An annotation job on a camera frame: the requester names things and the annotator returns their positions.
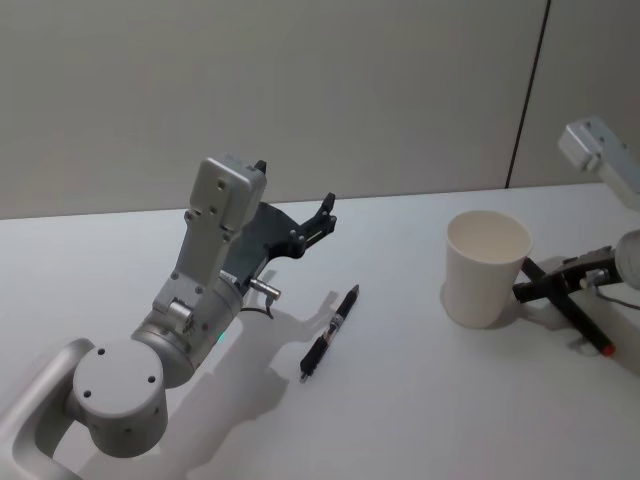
gray wall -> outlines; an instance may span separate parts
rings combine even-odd
[[[221,151],[272,201],[500,188],[544,4],[0,0],[0,218],[182,207]]]
[[[511,186],[594,181],[557,148],[589,115],[640,152],[639,22],[637,0],[553,0]]]

cup rim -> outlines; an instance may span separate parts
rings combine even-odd
[[[513,260],[509,260],[509,261],[504,261],[504,262],[495,262],[495,261],[484,261],[484,260],[478,260],[476,258],[470,257],[469,255],[467,255],[466,253],[462,252],[459,248],[457,248],[452,242],[451,242],[451,236],[450,236],[450,230],[451,230],[451,225],[453,224],[453,222],[455,222],[459,217],[462,217],[463,215],[469,215],[469,214],[473,214],[473,213],[492,213],[492,214],[498,214],[502,217],[505,217],[513,222],[515,222],[516,224],[518,224],[527,234],[527,236],[529,237],[529,245],[527,246],[526,252],[517,258],[514,258]],[[449,224],[447,225],[447,244],[449,245],[449,247],[455,251],[458,255],[464,257],[467,260],[470,260],[472,262],[475,262],[477,264],[480,265],[511,265],[513,263],[517,263],[521,260],[523,260],[525,257],[528,257],[529,254],[531,253],[531,251],[533,250],[533,235],[531,235],[531,231],[527,228],[527,226],[518,218],[509,215],[507,213],[504,212],[500,212],[498,210],[467,210],[466,212],[461,212],[458,215],[456,215],[455,217],[453,217],[450,221]]]

robotic arm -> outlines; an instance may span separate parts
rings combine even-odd
[[[140,455],[160,440],[165,389],[193,376],[247,291],[267,296],[267,313],[279,298],[257,279],[267,263],[300,258],[334,230],[333,194],[299,225],[260,202],[265,173],[265,162],[245,166],[228,155],[201,163],[178,261],[151,312],[129,340],[75,340],[36,372],[0,416],[0,478],[78,479],[51,458],[74,420],[114,457]]]

white paper cup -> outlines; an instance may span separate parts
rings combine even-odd
[[[442,295],[451,319],[470,328],[491,325],[532,248],[527,227],[503,213],[476,210],[451,220]]]

table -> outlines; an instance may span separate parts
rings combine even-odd
[[[317,206],[281,207],[303,220]],[[453,323],[439,301],[445,228],[469,209],[519,217],[543,264],[640,224],[604,185],[340,200],[332,236],[265,273],[284,291],[275,321],[242,314],[168,392],[158,446],[109,458],[74,425],[55,458],[87,480],[637,477],[640,317],[585,299],[617,343],[613,360],[578,346],[545,301],[503,328]],[[177,210],[0,222],[4,393],[54,342],[128,337],[184,230]],[[349,321],[301,385],[298,362],[355,283]],[[607,291],[640,301],[625,286]]]

